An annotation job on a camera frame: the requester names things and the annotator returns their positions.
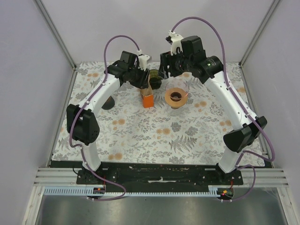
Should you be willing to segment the brown paper coffee filters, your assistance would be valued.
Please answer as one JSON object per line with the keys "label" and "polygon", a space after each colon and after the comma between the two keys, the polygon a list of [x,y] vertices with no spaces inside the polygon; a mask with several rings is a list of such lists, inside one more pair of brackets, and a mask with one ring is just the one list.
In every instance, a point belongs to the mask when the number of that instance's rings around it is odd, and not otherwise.
{"label": "brown paper coffee filters", "polygon": [[151,96],[151,95],[153,95],[153,90],[149,86],[148,88],[140,89],[140,94],[141,94],[142,97]]}

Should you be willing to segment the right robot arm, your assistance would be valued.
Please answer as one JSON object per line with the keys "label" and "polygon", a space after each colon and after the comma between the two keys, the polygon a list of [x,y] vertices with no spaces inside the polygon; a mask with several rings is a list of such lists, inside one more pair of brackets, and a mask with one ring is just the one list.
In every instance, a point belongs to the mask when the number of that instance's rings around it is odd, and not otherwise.
{"label": "right robot arm", "polygon": [[226,69],[217,56],[206,55],[202,40],[198,36],[183,38],[180,34],[170,33],[166,38],[171,44],[168,52],[160,55],[158,74],[167,79],[190,72],[200,80],[220,101],[229,117],[233,130],[223,137],[225,151],[216,165],[215,180],[226,184],[239,163],[245,147],[251,145],[267,125],[265,117],[258,117],[241,98],[225,75]]}

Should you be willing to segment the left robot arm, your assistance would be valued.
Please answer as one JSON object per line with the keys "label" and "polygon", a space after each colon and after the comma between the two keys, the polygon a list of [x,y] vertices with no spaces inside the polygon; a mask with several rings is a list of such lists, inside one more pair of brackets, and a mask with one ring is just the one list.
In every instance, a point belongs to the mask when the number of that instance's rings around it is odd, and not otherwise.
{"label": "left robot arm", "polygon": [[103,172],[98,168],[101,159],[98,155],[96,140],[100,128],[96,116],[109,97],[122,84],[130,83],[139,89],[149,86],[148,63],[151,56],[138,51],[137,54],[123,51],[118,61],[105,68],[103,79],[79,104],[67,107],[67,131],[72,148],[79,147],[82,153],[82,165],[88,169],[87,179],[93,184],[103,180]]}

